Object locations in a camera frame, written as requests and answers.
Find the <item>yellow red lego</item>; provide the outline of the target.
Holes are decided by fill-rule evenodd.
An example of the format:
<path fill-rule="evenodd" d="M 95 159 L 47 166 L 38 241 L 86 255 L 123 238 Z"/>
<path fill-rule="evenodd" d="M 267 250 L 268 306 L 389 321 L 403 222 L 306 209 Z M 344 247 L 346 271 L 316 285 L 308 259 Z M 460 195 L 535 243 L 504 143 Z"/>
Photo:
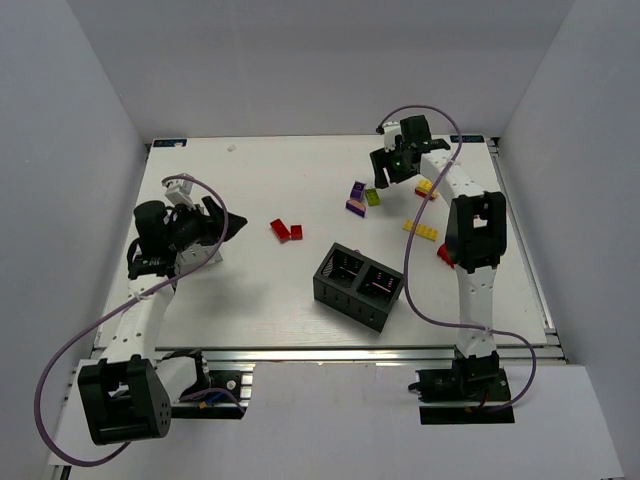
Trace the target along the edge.
<path fill-rule="evenodd" d="M 420 180 L 417 183 L 417 185 L 414 188 L 414 193 L 423 198 L 425 198 L 428 193 L 431 193 L 430 195 L 431 200 L 435 200 L 439 195 L 439 192 L 437 190 L 433 190 L 432 182 L 427 179 Z"/>

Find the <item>green lego brick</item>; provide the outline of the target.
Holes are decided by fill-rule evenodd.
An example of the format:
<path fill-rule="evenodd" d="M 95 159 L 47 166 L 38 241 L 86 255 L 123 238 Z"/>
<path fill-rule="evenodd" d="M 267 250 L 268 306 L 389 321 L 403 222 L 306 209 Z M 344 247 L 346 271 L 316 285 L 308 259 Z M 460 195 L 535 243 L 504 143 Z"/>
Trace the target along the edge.
<path fill-rule="evenodd" d="M 377 190 L 375 188 L 366 189 L 365 190 L 365 198 L 366 198 L 367 204 L 370 207 L 378 206 L 381 203 L 380 197 L 379 197 L 378 192 L 377 192 Z"/>

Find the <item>long red lego brick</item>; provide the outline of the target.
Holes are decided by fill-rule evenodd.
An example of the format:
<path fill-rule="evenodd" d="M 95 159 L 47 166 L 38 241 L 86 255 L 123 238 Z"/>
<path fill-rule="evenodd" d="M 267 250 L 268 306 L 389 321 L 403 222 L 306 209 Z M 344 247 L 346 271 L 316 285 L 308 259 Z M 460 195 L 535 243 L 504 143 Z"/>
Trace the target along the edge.
<path fill-rule="evenodd" d="M 290 240 L 291 233 L 281 219 L 277 218 L 271 221 L 270 228 L 280 243 Z"/>

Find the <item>small red lego brick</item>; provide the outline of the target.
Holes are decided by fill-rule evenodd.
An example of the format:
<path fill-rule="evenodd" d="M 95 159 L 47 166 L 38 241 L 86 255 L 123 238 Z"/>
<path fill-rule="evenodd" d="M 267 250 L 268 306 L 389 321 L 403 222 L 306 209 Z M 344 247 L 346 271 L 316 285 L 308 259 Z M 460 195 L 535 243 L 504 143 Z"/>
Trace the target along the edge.
<path fill-rule="evenodd" d="M 304 238 L 303 226 L 300 224 L 292 225 L 290 228 L 290 238 L 294 241 L 299 241 Z"/>

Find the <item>red round-stud lego brick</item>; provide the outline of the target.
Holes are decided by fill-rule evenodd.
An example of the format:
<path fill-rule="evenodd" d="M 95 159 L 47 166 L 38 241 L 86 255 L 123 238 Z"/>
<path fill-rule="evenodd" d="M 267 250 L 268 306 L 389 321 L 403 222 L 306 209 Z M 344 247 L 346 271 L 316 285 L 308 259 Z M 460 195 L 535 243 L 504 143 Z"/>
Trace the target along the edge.
<path fill-rule="evenodd" d="M 453 268 L 454 267 L 454 262 L 451 260 L 446 245 L 442 244 L 438 250 L 437 250 L 437 256 L 443 261 L 445 262 L 449 267 Z"/>

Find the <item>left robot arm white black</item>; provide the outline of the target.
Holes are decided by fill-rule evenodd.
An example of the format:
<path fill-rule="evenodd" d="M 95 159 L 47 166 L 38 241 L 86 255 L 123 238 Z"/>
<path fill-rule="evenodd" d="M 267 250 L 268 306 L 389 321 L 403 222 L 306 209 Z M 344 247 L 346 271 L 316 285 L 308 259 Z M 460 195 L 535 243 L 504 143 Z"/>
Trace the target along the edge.
<path fill-rule="evenodd" d="M 128 297 L 132 306 L 119 319 L 114 336 L 94 365 L 85 366 L 78 385 L 92 441 L 97 445 L 162 438 L 172 408 L 184 396 L 201 397 L 211 386 L 198 349 L 155 360 L 165 313 L 177 290 L 177 277 L 199 264 L 194 249 L 211 255 L 233 238 L 247 219 L 224 213 L 209 197 L 192 205 L 146 201 L 134 210 L 137 236 L 127 253 Z"/>

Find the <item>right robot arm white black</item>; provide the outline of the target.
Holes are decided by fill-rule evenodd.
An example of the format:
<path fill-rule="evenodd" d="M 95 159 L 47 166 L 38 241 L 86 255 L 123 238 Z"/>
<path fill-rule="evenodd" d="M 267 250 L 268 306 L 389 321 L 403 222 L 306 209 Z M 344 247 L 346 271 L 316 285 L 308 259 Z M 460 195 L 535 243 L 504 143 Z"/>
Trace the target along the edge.
<path fill-rule="evenodd" d="M 425 116 L 385 121 L 377 132 L 384 145 L 370 155 L 376 188 L 421 175 L 449 207 L 444 247 L 459 292 L 454 359 L 448 369 L 421 374 L 410 388 L 424 402 L 484 401 L 500 374 L 493 286 L 507 247 L 505 196 L 475 182 L 457 161 L 460 147 L 433 138 Z"/>

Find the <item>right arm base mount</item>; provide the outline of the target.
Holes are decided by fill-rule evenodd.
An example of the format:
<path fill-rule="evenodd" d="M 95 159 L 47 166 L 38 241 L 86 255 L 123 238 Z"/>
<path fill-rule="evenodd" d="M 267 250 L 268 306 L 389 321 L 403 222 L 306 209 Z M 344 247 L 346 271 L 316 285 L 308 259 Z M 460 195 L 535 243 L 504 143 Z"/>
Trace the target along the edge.
<path fill-rule="evenodd" d="M 503 368 L 480 380 L 464 381 L 462 374 L 449 369 L 416 371 L 408 391 L 418 396 L 423 426 L 509 425 L 515 423 L 512 406 L 498 407 L 511 400 Z"/>

